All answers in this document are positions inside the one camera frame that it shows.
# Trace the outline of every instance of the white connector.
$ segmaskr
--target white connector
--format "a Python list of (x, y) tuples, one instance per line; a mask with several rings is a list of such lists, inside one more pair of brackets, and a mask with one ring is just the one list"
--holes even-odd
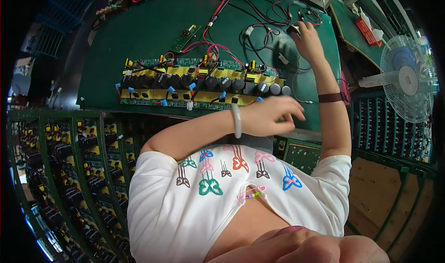
[(325, 14), (327, 14), (326, 12), (326, 0), (321, 0), (323, 2), (323, 11)]
[(193, 101), (187, 102), (186, 108), (187, 110), (193, 110)]
[(278, 58), (281, 60), (281, 62), (283, 62), (284, 64), (289, 63), (289, 61), (281, 53), (278, 54), (279, 54)]
[(252, 32), (253, 32), (253, 27), (250, 26), (250, 27), (248, 27), (248, 30), (246, 31), (245, 35), (250, 36), (250, 34), (251, 34)]

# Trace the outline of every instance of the circuit board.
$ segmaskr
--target circuit board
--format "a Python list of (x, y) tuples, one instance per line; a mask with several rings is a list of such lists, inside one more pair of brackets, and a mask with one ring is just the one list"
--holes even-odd
[[(137, 60), (138, 65), (156, 65), (161, 61), (165, 61), (165, 58), (161, 59), (142, 59)], [(239, 106), (246, 106), (255, 101), (259, 96), (266, 97), (270, 95), (258, 94), (257, 85), (267, 84), (267, 88), (276, 84), (275, 87), (280, 89), (284, 86), (284, 74), (280, 69), (274, 69), (269, 66), (257, 65), (255, 61), (246, 63), (245, 67), (236, 61), (229, 60), (203, 60), (203, 59), (183, 59), (176, 58), (169, 61), (167, 66), (156, 67), (157, 71), (161, 71), (168, 75), (177, 75), (183, 77), (189, 75), (192, 77), (193, 82), (198, 83), (199, 77), (204, 79), (211, 72), (218, 81), (221, 79), (230, 79), (232, 83), (235, 79), (242, 80), (244, 84), (241, 90), (224, 91), (224, 98), (221, 98), (223, 90), (219, 87), (212, 89), (204, 88), (199, 91), (199, 94), (195, 95), (193, 105), (190, 102), (192, 92), (186, 88), (175, 88), (175, 94), (168, 94), (166, 88), (153, 88), (150, 85), (141, 86), (135, 83), (133, 86), (129, 83), (129, 79), (134, 77), (137, 80), (141, 75), (146, 76), (148, 79), (157, 80), (160, 74), (153, 69), (141, 69), (141, 71), (134, 70), (134, 64), (130, 60), (126, 60), (125, 69), (122, 71), (122, 86), (121, 89), (121, 104), (127, 105), (146, 105), (146, 106), (171, 106), (171, 107), (183, 107), (188, 109), (208, 109), (208, 110), (230, 110), (232, 104), (236, 103)]]

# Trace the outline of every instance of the white t-shirt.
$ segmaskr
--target white t-shirt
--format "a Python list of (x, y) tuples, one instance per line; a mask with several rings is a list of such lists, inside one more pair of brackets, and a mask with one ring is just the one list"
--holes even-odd
[(321, 160), (311, 176), (263, 151), (221, 145), (180, 163), (159, 152), (137, 159), (130, 184), (128, 226), (137, 262), (202, 262), (246, 202), (246, 187), (290, 225), (343, 236), (349, 212), (345, 155)]

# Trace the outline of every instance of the wrist watch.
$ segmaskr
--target wrist watch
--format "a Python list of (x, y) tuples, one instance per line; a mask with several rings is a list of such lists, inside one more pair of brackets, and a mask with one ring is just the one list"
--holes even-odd
[(332, 103), (337, 101), (350, 102), (343, 92), (322, 94), (318, 96), (318, 103)]

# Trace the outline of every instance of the electric fan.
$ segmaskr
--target electric fan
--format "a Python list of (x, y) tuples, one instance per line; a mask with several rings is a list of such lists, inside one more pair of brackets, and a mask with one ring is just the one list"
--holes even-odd
[(431, 115), (438, 83), (422, 47), (408, 36), (395, 36), (383, 48), (380, 66), (381, 74), (364, 77), (359, 86), (383, 86), (399, 116), (412, 123), (426, 121)]

